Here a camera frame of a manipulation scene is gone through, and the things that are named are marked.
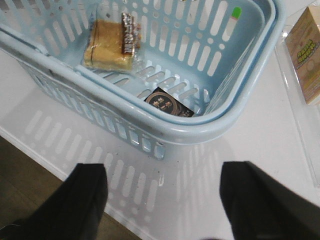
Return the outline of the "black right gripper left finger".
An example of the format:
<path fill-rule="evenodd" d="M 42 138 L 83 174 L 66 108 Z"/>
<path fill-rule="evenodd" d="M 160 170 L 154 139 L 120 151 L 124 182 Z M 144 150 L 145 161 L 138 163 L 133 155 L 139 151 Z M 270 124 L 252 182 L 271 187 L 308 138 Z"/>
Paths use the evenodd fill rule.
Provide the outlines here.
<path fill-rule="evenodd" d="M 102 163 L 78 163 L 28 218 L 0 230 L 2 240 L 95 240 L 108 198 Z"/>

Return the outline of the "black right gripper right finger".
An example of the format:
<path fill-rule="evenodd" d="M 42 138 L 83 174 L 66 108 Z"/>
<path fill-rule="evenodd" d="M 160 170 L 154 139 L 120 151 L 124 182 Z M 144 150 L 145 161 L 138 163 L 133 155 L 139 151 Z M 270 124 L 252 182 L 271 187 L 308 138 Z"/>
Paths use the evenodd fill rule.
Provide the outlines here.
<path fill-rule="evenodd" d="M 320 208 L 250 161 L 227 161 L 219 194 L 236 240 L 318 240 Z"/>

